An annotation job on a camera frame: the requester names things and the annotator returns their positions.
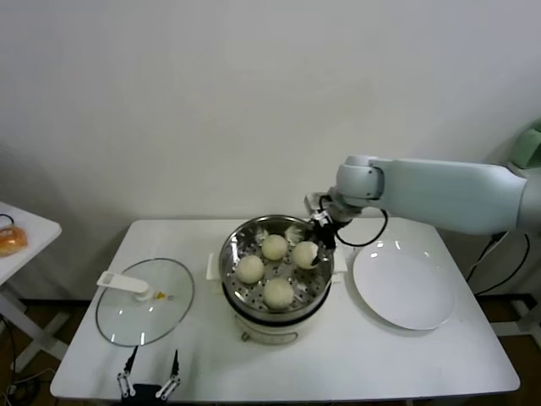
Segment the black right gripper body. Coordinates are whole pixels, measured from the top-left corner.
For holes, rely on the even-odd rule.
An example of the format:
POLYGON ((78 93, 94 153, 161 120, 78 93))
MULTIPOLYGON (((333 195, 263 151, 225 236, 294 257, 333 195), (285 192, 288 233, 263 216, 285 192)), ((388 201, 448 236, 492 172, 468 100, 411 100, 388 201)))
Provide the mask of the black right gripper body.
POLYGON ((314 220, 315 238, 322 243, 327 250, 336 248, 336 224, 329 219, 314 220))

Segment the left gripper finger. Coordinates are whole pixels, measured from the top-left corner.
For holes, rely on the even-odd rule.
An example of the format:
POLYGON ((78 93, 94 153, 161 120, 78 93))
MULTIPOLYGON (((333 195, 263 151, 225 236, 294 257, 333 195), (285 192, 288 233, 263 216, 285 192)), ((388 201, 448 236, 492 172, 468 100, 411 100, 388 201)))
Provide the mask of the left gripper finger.
POLYGON ((134 384, 131 381, 130 375, 138 352, 138 347, 135 346, 131 355, 124 364, 123 370, 117 374, 117 384, 120 389, 121 398, 134 398, 136 391, 134 384))
POLYGON ((181 379, 179 375, 179 360, 178 360, 178 350, 175 351, 171 374, 169 379, 164 385, 156 392, 155 398, 158 400, 168 400, 169 396, 174 393, 177 387, 180 385, 181 379))

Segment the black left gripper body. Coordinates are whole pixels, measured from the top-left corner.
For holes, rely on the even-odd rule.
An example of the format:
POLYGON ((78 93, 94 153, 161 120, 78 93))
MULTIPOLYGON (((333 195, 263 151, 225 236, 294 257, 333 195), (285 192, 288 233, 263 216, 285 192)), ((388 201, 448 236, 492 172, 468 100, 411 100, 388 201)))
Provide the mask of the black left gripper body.
POLYGON ((135 395, 122 397, 122 405, 127 406, 159 406, 163 405, 163 400, 156 397, 161 389, 159 385, 134 384, 135 395))

